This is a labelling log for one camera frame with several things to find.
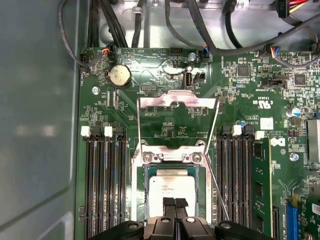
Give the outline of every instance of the blue connector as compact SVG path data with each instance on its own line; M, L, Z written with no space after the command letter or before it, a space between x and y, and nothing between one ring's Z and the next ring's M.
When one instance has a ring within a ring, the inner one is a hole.
M292 205L285 206L287 240L298 240L298 209Z

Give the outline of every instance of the motherboard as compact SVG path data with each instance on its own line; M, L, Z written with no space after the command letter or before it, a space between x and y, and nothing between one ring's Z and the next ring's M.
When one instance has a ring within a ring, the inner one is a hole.
M182 198L211 226L229 218L276 240L320 239L319 108L319 64L108 50L81 71L75 238L145 223L163 215L163 198Z

